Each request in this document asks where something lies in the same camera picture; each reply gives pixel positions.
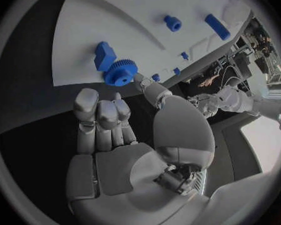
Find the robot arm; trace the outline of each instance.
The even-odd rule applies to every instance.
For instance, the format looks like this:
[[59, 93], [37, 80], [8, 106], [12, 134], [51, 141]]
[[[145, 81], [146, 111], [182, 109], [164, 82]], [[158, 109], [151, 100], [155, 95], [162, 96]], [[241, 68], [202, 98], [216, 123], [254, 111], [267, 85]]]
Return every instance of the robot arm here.
[[235, 113], [247, 112], [253, 116], [262, 115], [276, 120], [281, 129], [281, 100], [248, 96], [244, 91], [228, 85], [218, 93], [203, 93], [189, 97], [188, 101], [194, 104], [206, 118], [214, 116], [218, 109]]

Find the small blue piece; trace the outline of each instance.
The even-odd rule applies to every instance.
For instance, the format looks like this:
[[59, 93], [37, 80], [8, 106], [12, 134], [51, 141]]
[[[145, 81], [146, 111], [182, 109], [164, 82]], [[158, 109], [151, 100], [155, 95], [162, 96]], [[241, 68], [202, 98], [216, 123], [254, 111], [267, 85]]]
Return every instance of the small blue piece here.
[[182, 26], [182, 22], [177, 17], [174, 16], [167, 15], [163, 20], [166, 22], [166, 26], [172, 32], [177, 32]]
[[189, 55], [187, 55], [185, 51], [181, 53], [181, 56], [183, 57], [184, 60], [189, 60]]
[[137, 72], [138, 67], [134, 61], [123, 59], [114, 62], [103, 76], [106, 84], [121, 87], [130, 83]]
[[205, 18], [205, 22], [208, 23], [209, 26], [219, 35], [222, 40], [227, 40], [230, 38], [230, 32], [226, 27], [221, 24], [221, 22], [212, 14], [209, 14]]
[[106, 72], [117, 58], [114, 50], [106, 41], [100, 42], [94, 53], [94, 64], [98, 71]]
[[154, 75], [152, 76], [152, 79], [153, 79], [155, 82], [159, 82], [159, 81], [161, 80], [161, 77], [159, 76], [158, 73], [156, 73], [156, 74], [154, 74]]
[[180, 73], [181, 73], [181, 72], [180, 72], [180, 69], [179, 69], [178, 67], [176, 67], [173, 71], [174, 71], [174, 73], [175, 73], [176, 75], [178, 75], [178, 76], [179, 76]]

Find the blue plastic part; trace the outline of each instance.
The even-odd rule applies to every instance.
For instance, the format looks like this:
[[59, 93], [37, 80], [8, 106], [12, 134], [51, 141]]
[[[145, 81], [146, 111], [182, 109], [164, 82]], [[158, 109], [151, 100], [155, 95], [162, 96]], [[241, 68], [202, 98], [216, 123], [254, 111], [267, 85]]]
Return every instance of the blue plastic part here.
[[100, 42], [95, 49], [94, 64], [98, 71], [108, 71], [117, 56], [106, 41]]
[[187, 55], [185, 51], [181, 53], [181, 56], [183, 57], [184, 60], [189, 60], [189, 55]]
[[227, 40], [230, 38], [230, 32], [226, 27], [221, 24], [221, 22], [212, 14], [207, 15], [205, 22], [219, 35], [222, 40]]
[[174, 71], [174, 73], [175, 73], [176, 75], [178, 75], [178, 76], [179, 76], [180, 73], [181, 73], [181, 72], [180, 72], [180, 69], [179, 69], [178, 67], [176, 67], [173, 71]]
[[121, 87], [130, 83], [137, 72], [138, 67], [134, 61], [123, 59], [114, 62], [103, 77], [106, 84]]
[[152, 79], [153, 79], [155, 82], [159, 82], [159, 81], [161, 80], [161, 77], [159, 76], [158, 73], [156, 73], [156, 74], [154, 74], [154, 75], [152, 76]]
[[177, 17], [174, 16], [167, 15], [163, 20], [166, 22], [166, 26], [172, 32], [177, 32], [182, 26], [182, 22]]

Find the cable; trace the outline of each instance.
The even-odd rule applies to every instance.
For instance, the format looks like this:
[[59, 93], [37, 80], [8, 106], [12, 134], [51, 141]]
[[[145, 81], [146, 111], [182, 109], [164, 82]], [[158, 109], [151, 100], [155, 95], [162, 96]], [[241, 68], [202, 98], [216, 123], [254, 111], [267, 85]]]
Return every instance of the cable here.
[[238, 79], [238, 80], [240, 80], [240, 82], [241, 82], [242, 84], [244, 84], [245, 88], [246, 88], [248, 91], [250, 91], [250, 89], [248, 88], [248, 86], [247, 86], [239, 77], [236, 77], [236, 76], [231, 76], [231, 77], [229, 77], [229, 79], [225, 82], [225, 85], [224, 85], [224, 86], [227, 85], [227, 83], [230, 81], [230, 79]]
[[227, 67], [225, 68], [224, 73], [223, 73], [222, 81], [221, 81], [221, 83], [220, 83], [220, 89], [223, 88], [224, 77], [225, 77], [225, 74], [226, 74], [226, 71], [227, 71], [228, 68], [233, 68], [233, 70], [235, 71], [235, 73], [236, 73], [238, 76], [240, 76], [239, 71], [237, 71], [234, 66], [232, 66], [232, 65], [227, 66]]

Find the blue gear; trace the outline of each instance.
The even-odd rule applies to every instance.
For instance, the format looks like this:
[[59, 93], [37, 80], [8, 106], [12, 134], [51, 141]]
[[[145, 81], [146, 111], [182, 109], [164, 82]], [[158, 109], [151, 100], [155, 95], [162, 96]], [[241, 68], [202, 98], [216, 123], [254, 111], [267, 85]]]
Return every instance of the blue gear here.
[[114, 62], [110, 69], [104, 73], [105, 83], [111, 86], [121, 87], [131, 82], [138, 72], [136, 63], [129, 59]]

